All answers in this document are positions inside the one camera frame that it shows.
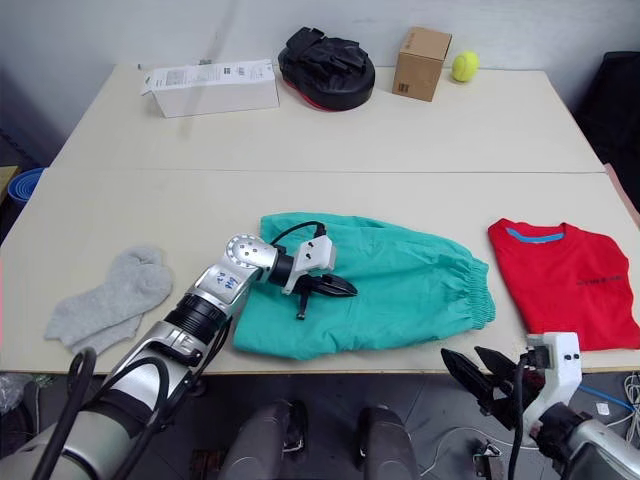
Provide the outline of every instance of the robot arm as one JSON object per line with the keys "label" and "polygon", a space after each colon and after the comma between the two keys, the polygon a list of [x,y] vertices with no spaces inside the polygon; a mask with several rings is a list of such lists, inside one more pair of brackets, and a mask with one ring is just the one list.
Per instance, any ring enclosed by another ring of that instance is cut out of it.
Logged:
{"label": "robot arm", "polygon": [[126,478],[151,437],[170,421],[222,348],[251,285],[270,282],[283,287],[284,294],[300,294],[304,318],[312,291],[357,294],[340,277],[309,275],[333,269],[334,261],[335,248],[321,224],[316,236],[303,242],[293,257],[253,235],[234,236],[220,260],[202,273],[175,309],[125,355],[81,408],[95,353],[87,351],[74,359],[72,370],[88,374],[72,376],[74,392],[58,424],[0,462],[0,478]]}
{"label": "robot arm", "polygon": [[[451,375],[476,396],[483,413],[509,430],[522,422],[522,443],[537,444],[540,453],[554,460],[563,480],[640,480],[640,452],[568,406],[582,380],[577,335],[529,335],[527,343],[518,365],[499,352],[476,347],[492,375],[484,375],[460,353],[443,349],[442,358]],[[525,369],[521,385],[519,368]]]}

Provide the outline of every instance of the blue bin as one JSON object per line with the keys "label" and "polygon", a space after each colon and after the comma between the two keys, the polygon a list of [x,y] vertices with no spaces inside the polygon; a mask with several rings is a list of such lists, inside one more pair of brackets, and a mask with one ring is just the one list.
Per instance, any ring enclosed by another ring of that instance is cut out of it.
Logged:
{"label": "blue bin", "polygon": [[18,205],[26,205],[40,180],[44,168],[34,168],[21,173],[9,182],[9,196]]}

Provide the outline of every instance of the white table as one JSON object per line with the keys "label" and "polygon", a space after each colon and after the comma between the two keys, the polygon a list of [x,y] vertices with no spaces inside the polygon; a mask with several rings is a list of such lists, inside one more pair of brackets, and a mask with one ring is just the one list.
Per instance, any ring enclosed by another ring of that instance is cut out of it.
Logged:
{"label": "white table", "polygon": [[[163,318],[227,239],[256,232],[260,216],[289,211],[364,215],[438,234],[490,265],[496,320],[441,342],[361,351],[309,362],[236,351],[228,342],[208,372],[444,371],[441,347],[477,358],[474,345],[511,358],[524,347],[522,322],[500,277],[487,227],[500,217],[533,224],[568,221],[613,237],[631,261],[640,295],[640,233],[605,174],[310,173],[51,168],[0,249],[4,269],[4,343],[0,368],[66,371],[72,355],[42,338],[54,305],[103,281],[113,257],[136,244],[165,252],[174,274],[170,298],[144,316],[140,337]],[[640,302],[634,314],[640,319]],[[133,345],[98,359],[110,370]],[[588,352],[587,370],[637,368],[637,351]]]}
{"label": "white table", "polygon": [[335,171],[602,172],[544,72],[443,72],[432,103],[391,94],[378,68],[371,99],[348,112],[310,107],[278,78],[280,108],[165,119],[143,73],[117,66],[56,167]]}

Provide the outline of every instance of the white box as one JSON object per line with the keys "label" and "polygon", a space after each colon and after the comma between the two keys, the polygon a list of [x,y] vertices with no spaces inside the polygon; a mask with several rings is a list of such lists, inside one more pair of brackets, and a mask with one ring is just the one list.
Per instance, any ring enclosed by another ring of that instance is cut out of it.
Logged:
{"label": "white box", "polygon": [[273,108],[278,104],[270,60],[158,68],[145,75],[165,117]]}

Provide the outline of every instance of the yellow ball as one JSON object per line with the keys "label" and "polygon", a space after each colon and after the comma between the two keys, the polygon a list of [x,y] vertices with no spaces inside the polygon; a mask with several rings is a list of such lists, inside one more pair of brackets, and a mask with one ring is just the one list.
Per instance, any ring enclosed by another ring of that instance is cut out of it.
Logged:
{"label": "yellow ball", "polygon": [[468,82],[478,70],[478,55],[472,51],[462,52],[453,61],[451,76],[459,82]]}

